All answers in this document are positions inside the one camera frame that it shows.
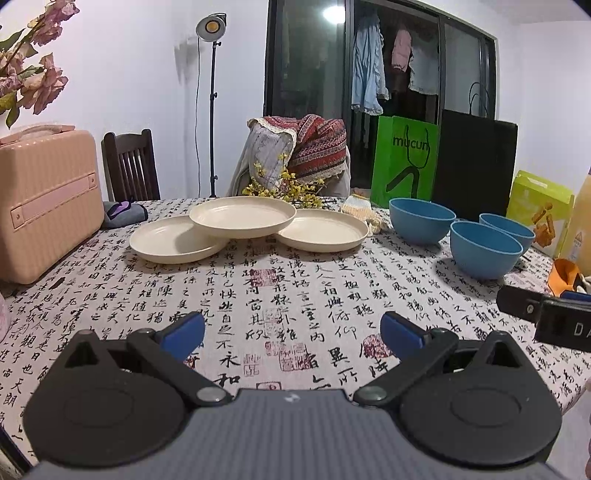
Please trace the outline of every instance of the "chair back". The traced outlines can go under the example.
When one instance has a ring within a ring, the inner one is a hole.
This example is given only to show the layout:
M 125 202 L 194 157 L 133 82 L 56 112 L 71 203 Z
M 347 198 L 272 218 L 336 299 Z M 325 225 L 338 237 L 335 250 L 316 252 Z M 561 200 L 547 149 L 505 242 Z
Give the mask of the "chair back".
M 160 200 L 152 146 L 152 132 L 115 135 L 109 132 L 101 142 L 103 158 L 116 202 Z

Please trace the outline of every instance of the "floor lamp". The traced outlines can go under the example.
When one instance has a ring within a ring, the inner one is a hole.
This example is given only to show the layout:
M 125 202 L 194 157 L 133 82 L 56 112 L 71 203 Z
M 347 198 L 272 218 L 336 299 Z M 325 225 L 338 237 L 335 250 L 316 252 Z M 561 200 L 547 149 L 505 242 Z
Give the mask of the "floor lamp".
M 209 95 L 209 181 L 211 184 L 211 198 L 216 196 L 217 175 L 214 172 L 213 165 L 213 103 L 217 98 L 215 92 L 215 72 L 216 72 L 216 48 L 222 45 L 218 41 L 226 32 L 226 14 L 211 14 L 202 19 L 195 29 L 199 38 L 212 44 L 212 89 Z

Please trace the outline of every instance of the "blue bowl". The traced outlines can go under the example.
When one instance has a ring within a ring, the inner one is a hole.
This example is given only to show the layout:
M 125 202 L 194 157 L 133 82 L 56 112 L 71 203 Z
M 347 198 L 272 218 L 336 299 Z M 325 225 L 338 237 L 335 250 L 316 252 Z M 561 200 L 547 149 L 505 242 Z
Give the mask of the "blue bowl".
M 501 215 L 495 215 L 494 213 L 481 213 L 479 218 L 480 223 L 493 228 L 498 228 L 511 235 L 521 244 L 523 247 L 523 253 L 525 253 L 534 242 L 535 233 L 515 220 L 502 217 Z
M 523 253 L 511 235 L 483 223 L 452 223 L 452 255 L 458 267 L 478 280 L 496 280 L 509 273 Z
M 449 232 L 456 214 L 449 208 L 425 200 L 390 200 L 390 220 L 394 230 L 409 244 L 436 244 Z

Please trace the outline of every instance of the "cream plate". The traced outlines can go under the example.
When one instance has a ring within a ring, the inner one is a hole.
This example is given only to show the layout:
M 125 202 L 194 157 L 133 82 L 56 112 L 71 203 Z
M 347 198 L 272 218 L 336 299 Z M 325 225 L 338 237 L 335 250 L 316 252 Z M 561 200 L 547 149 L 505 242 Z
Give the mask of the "cream plate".
M 218 253 L 227 243 L 225 238 L 207 236 L 188 215 L 146 223 L 129 239 L 136 254 L 160 264 L 196 262 Z
M 307 252 L 342 252 L 360 245 L 368 236 L 365 222 L 332 210 L 298 210 L 293 221 L 276 237 L 289 247 Z
M 296 208 L 267 197 L 224 197 L 191 209 L 191 220 L 220 238 L 257 238 L 277 233 L 296 215 Z

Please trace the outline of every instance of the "suitcase handle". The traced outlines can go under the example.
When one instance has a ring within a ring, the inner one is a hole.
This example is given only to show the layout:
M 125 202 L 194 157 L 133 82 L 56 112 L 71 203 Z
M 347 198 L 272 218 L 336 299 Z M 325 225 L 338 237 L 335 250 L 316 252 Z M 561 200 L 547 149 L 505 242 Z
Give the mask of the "suitcase handle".
M 22 137 L 28 134 L 33 134 L 37 132 L 51 132 L 53 135 L 55 135 L 61 134 L 63 132 L 71 132 L 74 129 L 74 125 L 33 125 L 32 127 L 27 127 L 21 130 L 20 132 L 16 132 L 12 135 L 8 135 L 7 137 L 0 138 L 0 146 L 18 142 Z

